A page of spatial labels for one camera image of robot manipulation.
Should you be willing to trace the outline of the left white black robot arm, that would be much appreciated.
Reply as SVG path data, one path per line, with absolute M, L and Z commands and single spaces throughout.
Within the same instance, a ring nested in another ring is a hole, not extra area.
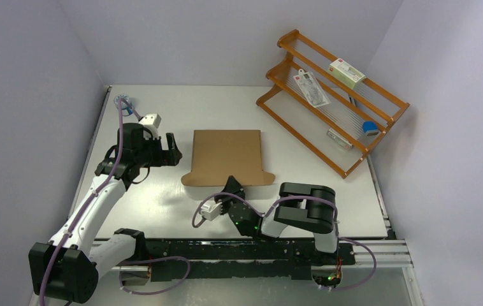
M 98 164 L 85 198 L 62 228 L 47 243 L 35 243 L 28 254 L 34 293 L 40 299 L 55 298 L 85 303 L 100 278 L 114 266 L 128 261 L 139 265 L 149 259 L 145 234 L 120 228 L 96 250 L 98 231 L 115 204 L 125 195 L 142 169 L 176 166 L 181 158 L 175 135 L 166 133 L 167 149 L 149 125 L 125 123 Z

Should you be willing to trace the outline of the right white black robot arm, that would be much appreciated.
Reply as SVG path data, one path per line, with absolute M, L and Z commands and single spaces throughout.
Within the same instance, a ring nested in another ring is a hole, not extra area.
M 231 175 L 213 197 L 220 215 L 228 215 L 239 234 L 260 240 L 279 238 L 287 227 L 311 232 L 315 256 L 324 264 L 340 254 L 334 189 L 321 185 L 284 182 L 278 200 L 259 212 L 245 200 L 243 186 Z

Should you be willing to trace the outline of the brown cardboard box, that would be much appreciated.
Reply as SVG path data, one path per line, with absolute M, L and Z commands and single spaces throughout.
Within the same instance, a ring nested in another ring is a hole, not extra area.
M 268 186 L 275 175 L 264 170 L 258 129 L 195 130 L 191 170 L 181 178 L 186 187 L 217 187 L 233 176 L 243 186 Z

